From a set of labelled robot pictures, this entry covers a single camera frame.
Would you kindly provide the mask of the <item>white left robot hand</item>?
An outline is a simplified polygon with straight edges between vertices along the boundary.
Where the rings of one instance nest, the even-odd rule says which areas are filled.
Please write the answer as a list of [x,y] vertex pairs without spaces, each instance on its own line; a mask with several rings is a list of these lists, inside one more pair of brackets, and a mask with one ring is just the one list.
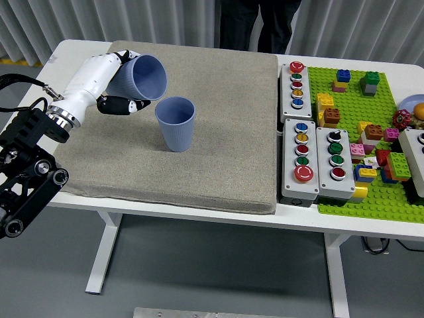
[[130,115],[161,98],[168,78],[162,63],[149,54],[131,50],[87,59],[48,110],[73,127],[84,122],[88,107],[106,115]]

